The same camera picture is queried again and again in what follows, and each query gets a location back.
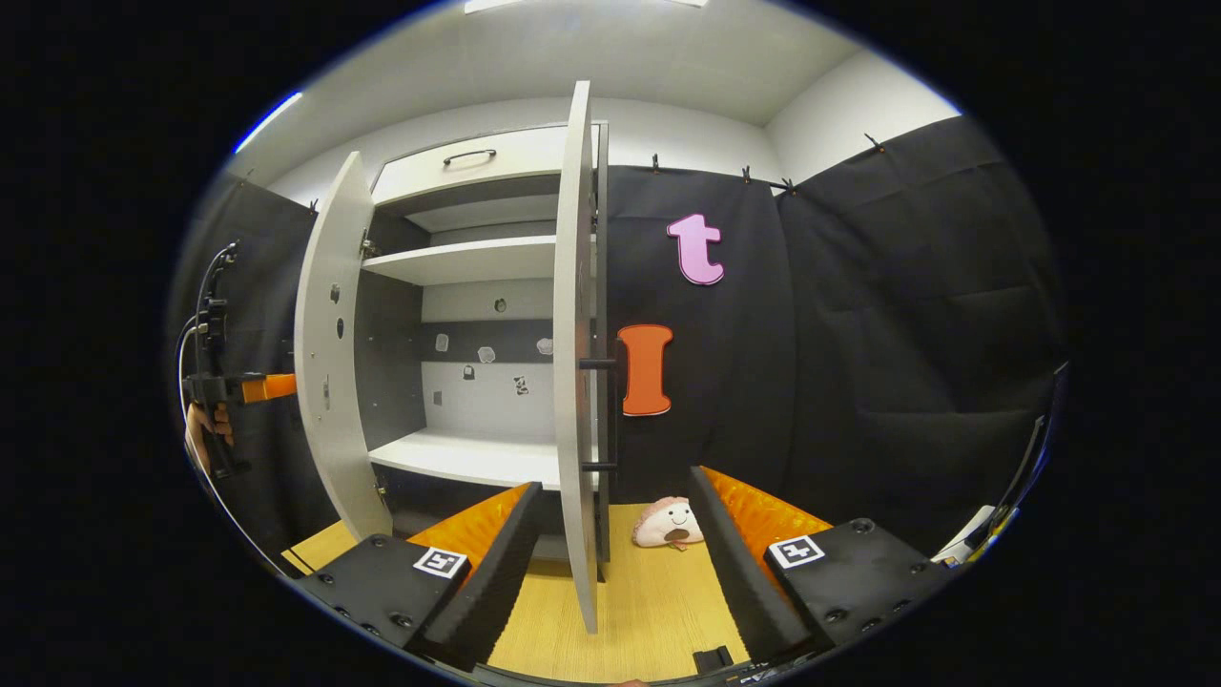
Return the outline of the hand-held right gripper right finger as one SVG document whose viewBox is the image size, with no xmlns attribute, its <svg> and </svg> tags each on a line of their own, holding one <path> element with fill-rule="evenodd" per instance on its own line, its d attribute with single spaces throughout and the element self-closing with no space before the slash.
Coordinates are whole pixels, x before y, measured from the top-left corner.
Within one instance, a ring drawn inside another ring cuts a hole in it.
<svg viewBox="0 0 1221 687">
<path fill-rule="evenodd" d="M 708 467 L 690 470 L 689 492 L 752 659 L 816 656 L 880 635 L 955 577 L 873 519 L 829 525 Z"/>
</svg>

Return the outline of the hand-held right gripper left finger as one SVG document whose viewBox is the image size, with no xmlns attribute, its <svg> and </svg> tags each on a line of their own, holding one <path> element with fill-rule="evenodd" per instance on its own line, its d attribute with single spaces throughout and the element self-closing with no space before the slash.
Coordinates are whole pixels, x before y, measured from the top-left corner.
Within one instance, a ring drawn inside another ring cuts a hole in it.
<svg viewBox="0 0 1221 687">
<path fill-rule="evenodd" d="M 469 674 L 488 660 L 513 613 L 542 495 L 538 482 L 524 483 L 409 538 L 366 536 L 295 584 L 385 644 Z"/>
</svg>

